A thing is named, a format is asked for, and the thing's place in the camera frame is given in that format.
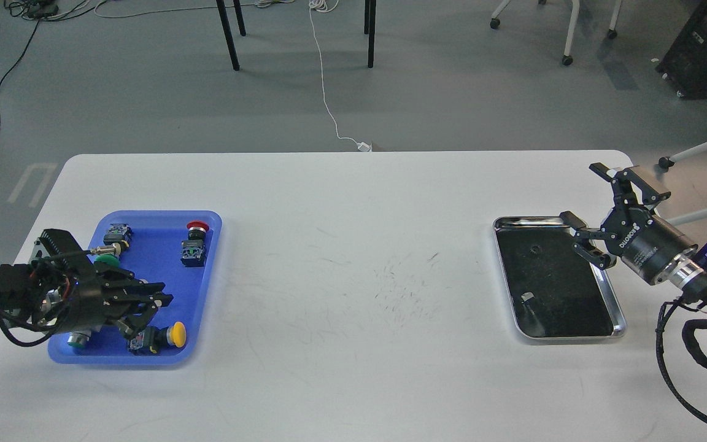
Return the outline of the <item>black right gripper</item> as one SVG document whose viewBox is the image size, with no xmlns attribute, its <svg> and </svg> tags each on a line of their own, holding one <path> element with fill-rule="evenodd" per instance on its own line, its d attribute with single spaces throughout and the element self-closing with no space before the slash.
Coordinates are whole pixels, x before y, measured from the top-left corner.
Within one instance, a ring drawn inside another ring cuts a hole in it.
<svg viewBox="0 0 707 442">
<path fill-rule="evenodd" d="M 573 249 L 598 269 L 609 269 L 617 258 L 649 285 L 667 279 L 668 268 L 698 250 L 694 243 L 655 214 L 660 203 L 671 198 L 671 192 L 644 167 L 609 168 L 591 163 L 589 170 L 609 182 L 612 209 L 601 224 L 591 229 L 575 213 L 559 213 L 559 218 L 572 229 Z M 593 244 L 602 240 L 609 254 Z"/>
</svg>

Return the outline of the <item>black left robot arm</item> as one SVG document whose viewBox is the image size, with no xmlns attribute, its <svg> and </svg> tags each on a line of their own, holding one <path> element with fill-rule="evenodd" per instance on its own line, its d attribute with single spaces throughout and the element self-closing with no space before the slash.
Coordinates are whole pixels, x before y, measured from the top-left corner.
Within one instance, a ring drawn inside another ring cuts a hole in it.
<svg viewBox="0 0 707 442">
<path fill-rule="evenodd" d="M 25 264 L 0 265 L 0 330 L 12 343 L 33 347 L 70 333 L 75 346 L 89 332 L 115 327 L 131 352 L 184 347 L 185 325 L 150 322 L 171 304 L 164 283 L 145 282 L 118 258 L 130 247 L 129 227 L 117 226 L 101 246 L 82 249 L 67 230 L 46 229 Z"/>
</svg>

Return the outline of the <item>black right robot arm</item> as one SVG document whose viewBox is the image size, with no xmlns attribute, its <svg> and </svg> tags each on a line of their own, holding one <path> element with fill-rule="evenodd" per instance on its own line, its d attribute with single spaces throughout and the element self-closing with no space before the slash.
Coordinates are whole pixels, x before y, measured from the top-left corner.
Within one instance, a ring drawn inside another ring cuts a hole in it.
<svg viewBox="0 0 707 442">
<path fill-rule="evenodd" d="M 679 289 L 680 295 L 664 302 L 657 316 L 657 366 L 680 405 L 707 425 L 707 414 L 688 403 L 674 386 L 664 358 L 664 332 L 674 311 L 707 309 L 707 243 L 699 248 L 670 221 L 657 215 L 657 205 L 671 193 L 645 168 L 614 169 L 603 163 L 592 163 L 589 168 L 611 185 L 612 209 L 597 227 L 588 227 L 572 212 L 560 214 L 573 230 L 574 251 L 594 268 L 609 269 L 622 261 L 648 285 L 668 281 Z M 693 360 L 707 369 L 707 319 L 687 320 L 681 338 Z"/>
</svg>

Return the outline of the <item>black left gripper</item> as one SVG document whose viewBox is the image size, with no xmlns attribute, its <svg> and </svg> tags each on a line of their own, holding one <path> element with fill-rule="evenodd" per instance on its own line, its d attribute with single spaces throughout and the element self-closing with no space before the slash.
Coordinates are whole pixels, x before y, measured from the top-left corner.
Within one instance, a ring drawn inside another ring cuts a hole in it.
<svg viewBox="0 0 707 442">
<path fill-rule="evenodd" d="M 90 330 L 97 325 L 114 327 L 125 339 L 133 339 L 148 327 L 163 306 L 174 297 L 165 293 L 165 283 L 122 279 L 121 268 L 69 268 L 75 288 L 66 299 L 59 319 L 59 332 Z M 145 309 L 126 313 L 122 309 Z"/>
</svg>

